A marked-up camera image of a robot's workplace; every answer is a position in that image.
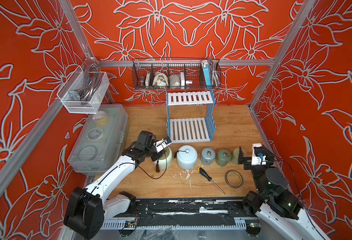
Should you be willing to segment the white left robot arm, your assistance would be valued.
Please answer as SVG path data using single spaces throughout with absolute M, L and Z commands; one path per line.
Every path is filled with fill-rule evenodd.
M 105 220 L 131 210 L 135 196 L 121 192 L 117 197 L 108 196 L 119 183 L 146 158 L 157 161 L 172 144 L 170 137 L 157 140 L 148 131 L 142 131 L 138 139 L 125 149 L 118 160 L 100 178 L 85 188 L 77 187 L 70 195 L 63 223 L 86 240 L 92 239 Z

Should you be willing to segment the grey tubes in basket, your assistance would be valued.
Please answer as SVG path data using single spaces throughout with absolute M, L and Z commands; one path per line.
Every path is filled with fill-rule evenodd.
M 89 102 L 102 82 L 102 74 L 99 72 L 86 72 L 83 86 L 69 91 L 69 98 L 75 102 Z

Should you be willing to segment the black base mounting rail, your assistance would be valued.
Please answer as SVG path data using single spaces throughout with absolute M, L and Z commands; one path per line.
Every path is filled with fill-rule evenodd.
M 148 217 L 162 215 L 228 215 L 230 217 L 256 217 L 243 204 L 244 197 L 207 198 L 141 198 L 133 203 L 133 209 Z

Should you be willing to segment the pale blue round jar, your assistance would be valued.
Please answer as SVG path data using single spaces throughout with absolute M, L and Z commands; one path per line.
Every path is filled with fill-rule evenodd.
M 180 168 L 190 170 L 196 165 L 198 154 L 194 147 L 184 145 L 176 151 L 174 157 L 176 158 L 177 164 Z

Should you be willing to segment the blue white slatted shelf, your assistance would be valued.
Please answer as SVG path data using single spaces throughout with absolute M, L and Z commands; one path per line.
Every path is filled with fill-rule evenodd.
M 167 133 L 175 144 L 203 143 L 213 140 L 216 125 L 213 119 L 215 99 L 213 91 L 166 93 Z M 203 118 L 170 118 L 170 107 L 206 106 Z

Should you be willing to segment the light blue flat box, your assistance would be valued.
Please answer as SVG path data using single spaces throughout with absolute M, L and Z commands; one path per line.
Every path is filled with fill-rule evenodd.
M 205 85 L 208 90 L 212 88 L 212 82 L 211 82 L 211 63 L 209 60 L 202 60 L 201 61 L 201 66 L 203 70 L 203 75 L 205 79 Z

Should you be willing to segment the brown tape roll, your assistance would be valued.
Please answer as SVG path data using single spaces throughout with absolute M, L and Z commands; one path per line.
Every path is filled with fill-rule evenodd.
M 224 180 L 226 184 L 232 189 L 238 189 L 243 185 L 243 177 L 236 170 L 228 170 L 225 174 Z

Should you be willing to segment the yellow tea canister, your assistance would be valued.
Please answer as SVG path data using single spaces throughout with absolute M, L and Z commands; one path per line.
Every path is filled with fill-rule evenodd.
M 248 153 L 246 150 L 242 149 L 241 147 L 237 147 L 232 151 L 232 158 L 231 158 L 231 162 L 235 165 L 239 165 L 238 163 L 238 156 L 239 156 L 239 152 L 242 152 L 244 157 L 248 156 Z

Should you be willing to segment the clear plastic wall basket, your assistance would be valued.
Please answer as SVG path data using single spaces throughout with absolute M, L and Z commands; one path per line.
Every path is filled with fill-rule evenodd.
M 70 114 L 96 114 L 108 87 L 107 73 L 77 67 L 57 97 Z

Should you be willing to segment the black yellow screwdriver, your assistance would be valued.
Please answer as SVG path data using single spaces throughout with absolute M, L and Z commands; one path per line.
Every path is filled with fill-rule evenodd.
M 224 190 L 220 188 L 213 180 L 212 177 L 202 168 L 198 167 L 197 171 L 204 177 L 206 178 L 209 182 L 211 182 L 214 186 L 216 186 L 223 194 L 225 194 Z

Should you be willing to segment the blue tea canister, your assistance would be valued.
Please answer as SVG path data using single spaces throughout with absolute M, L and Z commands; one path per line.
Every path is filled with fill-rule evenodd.
M 216 158 L 215 151 L 212 148 L 204 148 L 201 152 L 200 161 L 203 165 L 209 166 Z

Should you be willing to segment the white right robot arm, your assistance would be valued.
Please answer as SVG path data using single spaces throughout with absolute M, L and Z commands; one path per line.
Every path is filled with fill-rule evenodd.
M 327 240 L 329 237 L 308 214 L 301 199 L 289 191 L 289 181 L 274 166 L 275 155 L 262 144 L 253 144 L 252 154 L 239 150 L 238 164 L 252 173 L 256 191 L 243 199 L 248 215 L 256 215 L 288 240 Z

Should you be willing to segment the green tea canister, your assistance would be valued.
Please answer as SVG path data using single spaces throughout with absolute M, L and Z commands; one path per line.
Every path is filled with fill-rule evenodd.
M 232 154 L 229 150 L 220 149 L 217 153 L 215 162 L 217 165 L 224 167 L 230 162 L 231 159 L 232 159 Z

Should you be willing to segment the cream round jar with tassel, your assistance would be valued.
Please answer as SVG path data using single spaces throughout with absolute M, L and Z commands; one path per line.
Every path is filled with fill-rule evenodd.
M 154 161 L 154 165 L 156 167 L 156 171 L 166 170 L 172 165 L 173 160 L 173 152 L 170 147 L 167 147 L 159 160 Z

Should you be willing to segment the translucent plastic storage box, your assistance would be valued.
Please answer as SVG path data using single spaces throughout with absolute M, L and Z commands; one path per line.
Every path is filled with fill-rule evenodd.
M 106 172 L 123 152 L 128 129 L 128 113 L 122 105 L 102 105 L 87 118 L 68 163 L 87 176 Z

